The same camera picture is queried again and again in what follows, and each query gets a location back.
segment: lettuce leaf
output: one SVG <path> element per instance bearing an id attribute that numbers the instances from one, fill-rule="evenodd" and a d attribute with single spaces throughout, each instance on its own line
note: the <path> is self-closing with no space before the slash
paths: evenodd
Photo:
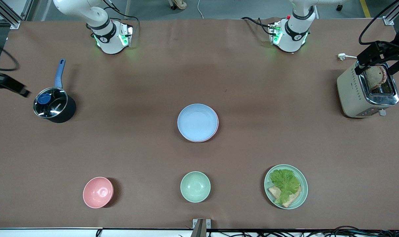
<path id="1" fill-rule="evenodd" d="M 299 180 L 290 170 L 275 170 L 270 174 L 273 184 L 281 190 L 280 197 L 276 199 L 277 204 L 285 203 L 289 196 L 299 190 Z"/>

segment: pink bowl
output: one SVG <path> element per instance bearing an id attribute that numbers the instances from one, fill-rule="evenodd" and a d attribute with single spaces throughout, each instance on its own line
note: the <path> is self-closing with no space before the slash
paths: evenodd
<path id="1" fill-rule="evenodd" d="M 82 195 L 88 207 L 100 208 L 112 199 L 113 185 L 107 178 L 95 177 L 85 185 Z"/>

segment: white plug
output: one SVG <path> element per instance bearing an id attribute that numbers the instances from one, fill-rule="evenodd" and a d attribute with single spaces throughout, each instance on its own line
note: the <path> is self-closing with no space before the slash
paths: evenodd
<path id="1" fill-rule="evenodd" d="M 357 59 L 357 57 L 355 57 L 355 56 L 350 56 L 350 55 L 346 55 L 345 53 L 338 54 L 337 57 L 338 57 L 340 60 L 342 60 L 342 61 L 344 61 L 346 58 Z"/>

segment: person's foot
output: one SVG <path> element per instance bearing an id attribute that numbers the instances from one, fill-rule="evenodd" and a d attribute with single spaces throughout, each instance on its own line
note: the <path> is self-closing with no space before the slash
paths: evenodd
<path id="1" fill-rule="evenodd" d="M 181 10 L 186 9 L 187 5 L 183 0 L 172 0 L 174 4 Z"/>

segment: green plate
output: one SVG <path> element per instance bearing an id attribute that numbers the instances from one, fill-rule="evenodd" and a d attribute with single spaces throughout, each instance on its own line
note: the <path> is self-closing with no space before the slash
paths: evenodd
<path id="1" fill-rule="evenodd" d="M 285 208 L 281 204 L 276 204 L 275 203 L 276 198 L 274 198 L 274 196 L 268 191 L 268 189 L 270 187 L 274 186 L 273 182 L 271 182 L 270 174 L 276 170 L 293 171 L 293 174 L 296 176 L 297 179 L 299 179 L 299 183 L 302 186 L 302 192 L 300 192 L 299 196 L 296 198 L 296 200 L 292 204 L 290 204 L 290 206 L 288 208 Z M 272 167 L 268 171 L 267 175 L 265 176 L 264 189 L 265 189 L 265 193 L 267 194 L 268 199 L 270 199 L 270 201 L 274 205 L 278 206 L 279 208 L 288 209 L 288 210 L 300 207 L 300 205 L 302 205 L 305 202 L 306 197 L 308 196 L 308 182 L 306 181 L 305 176 L 302 174 L 302 172 L 300 172 L 300 170 L 298 170 L 296 167 L 293 167 L 291 165 L 276 165 L 276 166 Z"/>
<path id="2" fill-rule="evenodd" d="M 192 171 L 183 177 L 180 183 L 180 191 L 186 200 L 201 202 L 210 194 L 211 183 L 204 173 Z"/>

